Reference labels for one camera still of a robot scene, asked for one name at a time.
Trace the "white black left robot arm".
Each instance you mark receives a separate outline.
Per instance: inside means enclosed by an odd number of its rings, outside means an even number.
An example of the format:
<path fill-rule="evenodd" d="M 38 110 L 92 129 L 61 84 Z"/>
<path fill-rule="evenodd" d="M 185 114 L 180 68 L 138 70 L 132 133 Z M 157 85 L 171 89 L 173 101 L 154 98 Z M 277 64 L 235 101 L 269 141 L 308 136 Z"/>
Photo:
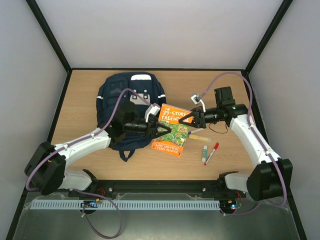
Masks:
<path fill-rule="evenodd" d="M 160 109 L 158 104 L 152 103 L 144 117 L 140 117 L 133 102 L 116 104 L 102 128 L 98 127 L 65 143 L 41 143 L 24 170 L 27 175 L 26 189 L 39 191 L 44 196 L 59 189 L 87 190 L 94 176 L 88 170 L 70 170 L 69 165 L 93 152 L 114 147 L 127 133 L 141 134 L 149 139 L 164 135 L 158 131 L 159 127 L 163 127 L 156 117 Z"/>

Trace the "orange Treehouse book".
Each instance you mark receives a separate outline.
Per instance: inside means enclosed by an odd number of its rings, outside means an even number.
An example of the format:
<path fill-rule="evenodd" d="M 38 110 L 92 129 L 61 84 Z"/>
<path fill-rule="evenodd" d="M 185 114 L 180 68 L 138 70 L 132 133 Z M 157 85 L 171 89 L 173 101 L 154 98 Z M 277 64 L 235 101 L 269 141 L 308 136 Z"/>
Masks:
<path fill-rule="evenodd" d="M 158 122 L 171 128 L 171 133 L 155 138 L 151 148 L 176 157 L 182 155 L 190 128 L 188 125 L 180 124 L 179 119 L 191 111 L 175 107 L 169 104 L 162 104 Z"/>

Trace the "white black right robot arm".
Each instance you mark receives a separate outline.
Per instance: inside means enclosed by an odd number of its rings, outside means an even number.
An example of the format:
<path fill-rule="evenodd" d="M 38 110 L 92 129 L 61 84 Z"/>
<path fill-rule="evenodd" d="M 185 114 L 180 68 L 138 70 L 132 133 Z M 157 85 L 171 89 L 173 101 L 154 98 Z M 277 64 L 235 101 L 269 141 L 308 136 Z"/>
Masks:
<path fill-rule="evenodd" d="M 234 191 L 248 193 L 255 201 L 287 196 L 293 165 L 289 159 L 282 159 L 266 142 L 257 129 L 248 108 L 237 104 L 231 87 L 214 90 L 216 107 L 204 105 L 193 108 L 191 113 L 179 119 L 180 124 L 193 128 L 206 128 L 208 124 L 225 122 L 241 141 L 252 165 L 251 174 L 238 171 L 223 173 L 218 191 L 229 196 Z"/>

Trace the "navy blue student backpack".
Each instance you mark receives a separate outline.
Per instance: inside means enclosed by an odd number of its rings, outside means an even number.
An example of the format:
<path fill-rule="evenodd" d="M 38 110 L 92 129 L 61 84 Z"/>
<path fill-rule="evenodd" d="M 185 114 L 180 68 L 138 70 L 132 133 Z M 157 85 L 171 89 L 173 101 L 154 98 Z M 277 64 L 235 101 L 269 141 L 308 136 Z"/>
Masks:
<path fill-rule="evenodd" d="M 96 97 L 97 127 L 111 138 L 109 147 L 127 162 L 135 150 L 146 147 L 155 137 L 125 132 L 124 124 L 145 118 L 150 104 L 167 102 L 165 91 L 156 76 L 148 72 L 121 72 L 109 76 Z"/>

